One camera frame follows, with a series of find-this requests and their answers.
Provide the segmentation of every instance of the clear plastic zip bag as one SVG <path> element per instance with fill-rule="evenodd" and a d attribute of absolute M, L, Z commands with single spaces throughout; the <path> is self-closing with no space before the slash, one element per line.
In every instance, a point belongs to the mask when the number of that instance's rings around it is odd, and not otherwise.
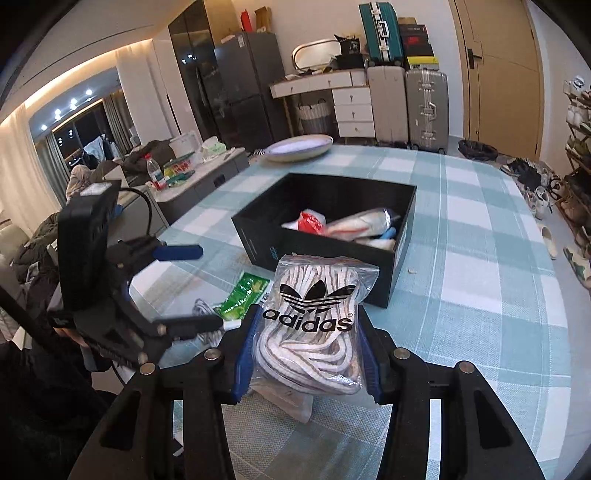
<path fill-rule="evenodd" d="M 357 310 L 378 274 L 378 267 L 351 258 L 283 256 L 254 342 L 251 385 L 263 377 L 304 394 L 357 393 Z"/>

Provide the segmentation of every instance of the plastic bottle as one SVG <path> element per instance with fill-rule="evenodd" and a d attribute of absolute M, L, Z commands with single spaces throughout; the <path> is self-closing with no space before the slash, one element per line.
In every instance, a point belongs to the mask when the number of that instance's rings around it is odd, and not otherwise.
<path fill-rule="evenodd" d="M 154 161 L 151 154 L 146 153 L 144 158 L 146 159 L 146 168 L 148 169 L 148 175 L 150 175 L 152 183 L 157 190 L 164 189 L 166 187 L 166 180 L 164 179 L 164 175 L 162 175 L 160 166 Z"/>

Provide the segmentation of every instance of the door frame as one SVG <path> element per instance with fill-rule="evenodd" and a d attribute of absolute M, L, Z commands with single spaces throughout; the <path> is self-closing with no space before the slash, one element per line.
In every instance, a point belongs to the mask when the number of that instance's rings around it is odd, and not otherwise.
<path fill-rule="evenodd" d="M 527 14 L 527 18 L 530 21 L 531 31 L 533 32 L 534 37 L 534 44 L 535 44 L 535 51 L 537 53 L 537 60 L 538 60 L 538 72 L 540 73 L 540 123 L 538 125 L 538 140 L 537 140 L 537 149 L 535 151 L 535 156 L 532 160 L 539 160 L 540 159 L 540 150 L 542 147 L 542 136 L 544 132 L 544 69 L 542 64 L 542 55 L 540 51 L 540 43 L 538 42 L 538 33 L 535 29 L 535 24 L 533 19 L 531 18 L 530 9 L 527 8 L 526 4 L 527 0 L 521 0 L 523 7 L 525 8 L 525 12 Z M 464 97 L 464 138 L 470 137 L 470 81 L 469 81 L 469 72 L 468 72 L 468 59 L 466 57 L 466 40 L 464 38 L 464 32 L 462 29 L 462 23 L 460 22 L 460 12 L 459 9 L 462 9 L 462 13 L 465 14 L 465 17 L 468 16 L 467 11 L 465 11 L 465 5 L 458 5 L 456 0 L 448 0 L 450 9 L 452 11 L 453 23 L 456 27 L 456 37 L 457 37 L 457 46 L 460 53 L 460 64 L 462 66 L 462 92 Z"/>

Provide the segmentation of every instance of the metal screw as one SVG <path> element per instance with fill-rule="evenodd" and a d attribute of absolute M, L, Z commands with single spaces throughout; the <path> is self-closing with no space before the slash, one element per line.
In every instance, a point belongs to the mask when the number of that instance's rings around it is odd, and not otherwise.
<path fill-rule="evenodd" d="M 471 374 L 474 371 L 474 365 L 470 362 L 460 362 L 460 370 L 465 374 Z"/>
<path fill-rule="evenodd" d="M 217 360 L 222 356 L 222 351 L 219 348 L 210 348 L 209 350 L 205 350 L 203 356 L 205 360 Z"/>
<path fill-rule="evenodd" d="M 410 351 L 406 350 L 405 348 L 399 347 L 394 351 L 394 356 L 398 358 L 398 360 L 406 360 L 410 358 Z"/>
<path fill-rule="evenodd" d="M 156 370 L 156 365 L 154 365 L 152 362 L 148 362 L 139 368 L 139 373 L 142 375 L 151 375 L 154 373 L 154 370 Z"/>

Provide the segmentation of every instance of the checkered tablecloth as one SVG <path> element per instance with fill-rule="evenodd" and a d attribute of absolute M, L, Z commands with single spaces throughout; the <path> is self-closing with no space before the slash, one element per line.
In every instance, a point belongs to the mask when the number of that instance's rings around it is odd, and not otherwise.
<path fill-rule="evenodd" d="M 424 360 L 472 361 L 521 429 L 547 478 L 560 456 L 570 401 L 570 351 L 551 259 L 513 180 L 495 168 L 443 155 L 335 145 L 316 161 L 260 161 L 192 208 L 161 236 L 198 242 L 202 260 L 158 263 L 136 277 L 132 297 L 149 317 L 190 314 L 200 285 L 222 301 L 253 267 L 231 217 L 286 173 L 391 180 L 418 187 L 408 254 L 389 307 L 367 305 L 373 324 Z M 197 342 L 173 346 L 163 365 L 186 362 Z M 431 405 L 429 478 L 437 478 L 440 410 Z M 177 406 L 176 428 L 181 428 Z M 256 393 L 224 409 L 235 471 L 245 478 L 372 479 L 390 409 L 316 397 L 301 424 Z"/>

